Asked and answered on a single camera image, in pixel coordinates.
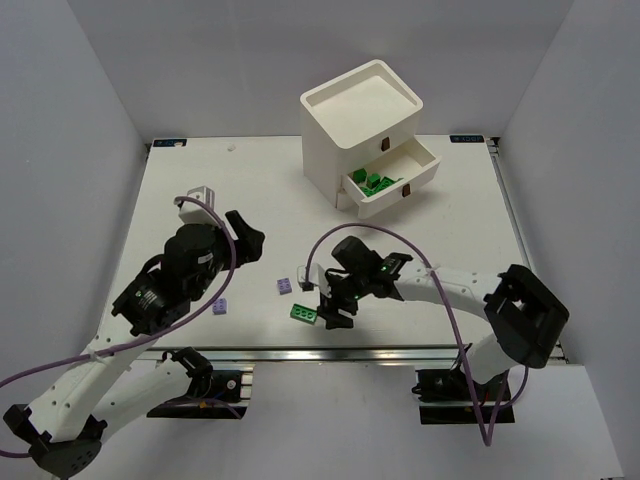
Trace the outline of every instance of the open drawer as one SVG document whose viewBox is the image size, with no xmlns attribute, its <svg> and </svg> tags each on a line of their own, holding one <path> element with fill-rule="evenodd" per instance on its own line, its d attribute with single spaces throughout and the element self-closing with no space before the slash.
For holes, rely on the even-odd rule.
<svg viewBox="0 0 640 480">
<path fill-rule="evenodd" d="M 358 205 L 358 218 L 368 218 L 430 182 L 439 165 L 440 157 L 435 157 L 414 137 L 362 167 L 367 175 L 377 173 L 395 183 L 367 195 L 361 188 L 364 184 L 357 184 L 350 173 L 342 176 L 342 188 Z"/>
</svg>

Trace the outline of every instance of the white enclosure wall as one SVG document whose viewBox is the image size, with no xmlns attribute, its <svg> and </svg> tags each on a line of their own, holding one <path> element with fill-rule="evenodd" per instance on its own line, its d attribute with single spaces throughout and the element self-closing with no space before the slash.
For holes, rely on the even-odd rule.
<svg viewBox="0 0 640 480">
<path fill-rule="evenodd" d="M 572 0 L 69 0 L 135 126 L 297 135 L 299 96 L 374 58 L 418 133 L 500 135 Z"/>
<path fill-rule="evenodd" d="M 76 354 L 97 327 L 142 141 L 64 0 L 0 0 L 0 378 Z M 28 403 L 60 371 L 0 391 Z M 0 448 L 25 451 L 2 424 Z M 0 459 L 1 478 L 32 478 Z"/>
<path fill-rule="evenodd" d="M 509 123 L 503 161 L 535 263 L 572 312 L 629 479 L 640 478 L 640 2 L 576 0 Z"/>
</svg>

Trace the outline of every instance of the white tabletop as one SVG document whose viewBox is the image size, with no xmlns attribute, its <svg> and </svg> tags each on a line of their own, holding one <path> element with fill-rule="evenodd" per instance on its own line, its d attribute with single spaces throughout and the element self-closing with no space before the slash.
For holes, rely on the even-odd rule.
<svg viewBox="0 0 640 480">
<path fill-rule="evenodd" d="M 485 144 L 452 144 L 448 136 L 420 136 L 442 164 L 434 181 L 369 219 L 406 236 L 432 263 L 477 272 L 502 272 L 521 263 L 516 237 Z M 317 292 L 302 292 L 296 269 L 328 229 L 357 221 L 355 209 L 334 209 L 302 174 L 299 137 L 193 138 L 185 147 L 152 148 L 129 235 L 104 315 L 142 264 L 161 253 L 181 222 L 173 198 L 207 185 L 219 214 L 238 210 L 265 232 L 262 259 L 237 271 L 224 297 L 228 314 L 203 314 L 160 340 L 162 347 L 428 346 L 454 343 L 442 307 L 365 298 L 353 330 L 327 331 L 289 318 L 291 305 L 316 308 Z M 344 230 L 320 248 L 317 261 L 338 266 L 331 249 L 355 234 L 383 257 L 407 249 L 395 239 L 364 229 Z M 276 280 L 289 277 L 294 292 L 280 296 Z M 209 288 L 212 294 L 221 276 Z M 458 315 L 463 338 L 477 341 L 490 327 Z"/>
</svg>

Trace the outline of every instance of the white drawer unit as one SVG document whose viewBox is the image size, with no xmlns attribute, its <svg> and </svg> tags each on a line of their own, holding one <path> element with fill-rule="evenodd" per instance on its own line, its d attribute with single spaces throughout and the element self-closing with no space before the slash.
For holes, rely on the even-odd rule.
<svg viewBox="0 0 640 480">
<path fill-rule="evenodd" d="M 355 202 L 358 217 L 367 218 L 435 176 L 440 159 L 415 139 L 422 100 L 386 63 L 366 63 L 300 103 L 304 174 L 334 207 Z M 367 191 L 352 175 L 362 168 L 395 183 Z"/>
</svg>

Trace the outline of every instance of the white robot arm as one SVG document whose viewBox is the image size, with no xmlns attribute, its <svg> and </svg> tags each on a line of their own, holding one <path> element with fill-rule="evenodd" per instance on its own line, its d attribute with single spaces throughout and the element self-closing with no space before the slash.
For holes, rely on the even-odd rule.
<svg viewBox="0 0 640 480">
<path fill-rule="evenodd" d="M 312 264 L 298 269 L 305 290 L 320 290 L 318 316 L 327 329 L 353 328 L 358 300 L 368 294 L 399 301 L 442 304 L 432 270 L 410 255 L 381 258 L 356 237 L 347 237 L 332 251 L 343 270 Z M 493 333 L 467 350 L 474 382 L 484 385 L 516 365 L 542 368 L 558 342 L 569 312 L 526 267 L 511 265 L 504 273 L 478 274 L 438 268 L 437 275 L 454 309 L 488 321 Z M 462 370 L 452 369 L 452 375 Z"/>
<path fill-rule="evenodd" d="M 112 317 L 104 319 L 83 352 L 90 360 L 73 365 L 40 397 L 29 405 L 13 405 L 3 417 L 30 444 L 38 466 L 59 478 L 82 471 L 107 438 L 158 404 L 185 394 L 199 398 L 211 387 L 210 363 L 185 348 L 135 383 L 112 389 L 131 362 L 153 346 L 152 336 L 186 315 L 216 275 L 230 268 L 231 240 L 205 211 L 213 210 L 213 191 L 199 187 L 187 196 L 204 208 L 179 203 L 184 225 L 116 299 Z M 233 240 L 235 268 L 257 261 L 264 234 L 236 211 L 226 217 L 238 237 Z M 131 342 L 140 345 L 107 356 L 94 353 Z"/>
</svg>

